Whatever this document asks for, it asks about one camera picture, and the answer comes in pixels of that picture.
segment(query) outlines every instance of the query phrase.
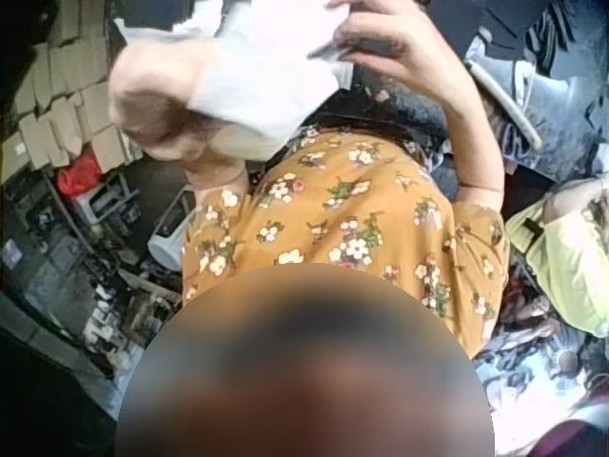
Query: stacked cardboard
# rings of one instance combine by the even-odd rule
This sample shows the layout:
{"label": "stacked cardboard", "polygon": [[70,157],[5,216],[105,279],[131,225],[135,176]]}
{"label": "stacked cardboard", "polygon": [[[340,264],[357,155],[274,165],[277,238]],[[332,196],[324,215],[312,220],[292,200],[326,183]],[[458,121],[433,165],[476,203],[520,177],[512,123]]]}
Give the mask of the stacked cardboard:
{"label": "stacked cardboard", "polygon": [[108,112],[105,0],[60,0],[49,40],[15,96],[19,131],[3,144],[2,182],[30,165],[65,167],[91,142],[102,172],[130,162]]}

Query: short sleeve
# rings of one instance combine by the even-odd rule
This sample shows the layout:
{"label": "short sleeve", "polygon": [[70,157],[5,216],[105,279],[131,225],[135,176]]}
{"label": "short sleeve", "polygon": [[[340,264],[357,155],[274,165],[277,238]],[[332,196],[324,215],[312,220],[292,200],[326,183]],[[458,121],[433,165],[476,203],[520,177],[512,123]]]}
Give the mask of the short sleeve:
{"label": "short sleeve", "polygon": [[453,205],[453,214],[459,301],[462,306],[472,307],[474,316],[481,319],[482,340],[487,341],[507,284],[509,240],[503,218],[492,209],[458,202]]}
{"label": "short sleeve", "polygon": [[203,291],[203,276],[222,277],[233,267],[234,251],[239,244],[234,229],[243,217],[249,196],[233,189],[217,189],[208,194],[187,229],[182,272],[184,303]]}

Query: red plastic bag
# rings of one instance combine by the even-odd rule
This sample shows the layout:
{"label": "red plastic bag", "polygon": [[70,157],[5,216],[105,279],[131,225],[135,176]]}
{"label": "red plastic bag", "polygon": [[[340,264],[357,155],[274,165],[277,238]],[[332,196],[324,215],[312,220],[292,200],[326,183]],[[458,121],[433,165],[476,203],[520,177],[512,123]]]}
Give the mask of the red plastic bag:
{"label": "red plastic bag", "polygon": [[57,187],[67,197],[77,197],[99,184],[102,170],[99,168],[93,152],[81,155],[67,169],[62,169],[57,176]]}

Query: clothing pile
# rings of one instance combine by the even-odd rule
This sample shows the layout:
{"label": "clothing pile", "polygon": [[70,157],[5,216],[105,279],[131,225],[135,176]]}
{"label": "clothing pile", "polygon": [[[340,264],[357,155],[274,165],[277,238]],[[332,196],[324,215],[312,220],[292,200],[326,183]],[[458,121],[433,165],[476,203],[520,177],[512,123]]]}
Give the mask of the clothing pile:
{"label": "clothing pile", "polygon": [[[550,428],[566,420],[609,372],[607,342],[567,325],[538,291],[519,254],[510,262],[494,336],[474,364],[488,398],[497,455],[526,455]],[[577,368],[560,368],[565,351]]]}

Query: floral shirt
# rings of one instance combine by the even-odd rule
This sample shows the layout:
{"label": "floral shirt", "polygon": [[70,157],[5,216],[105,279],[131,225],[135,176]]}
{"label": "floral shirt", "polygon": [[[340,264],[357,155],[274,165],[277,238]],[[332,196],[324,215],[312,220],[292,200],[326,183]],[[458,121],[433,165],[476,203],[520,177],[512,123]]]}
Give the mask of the floral shirt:
{"label": "floral shirt", "polygon": [[503,221],[451,205],[407,151],[369,134],[310,129],[252,195],[211,192],[187,232],[185,304],[255,268],[357,268],[421,300],[473,357],[490,338],[506,280]]}

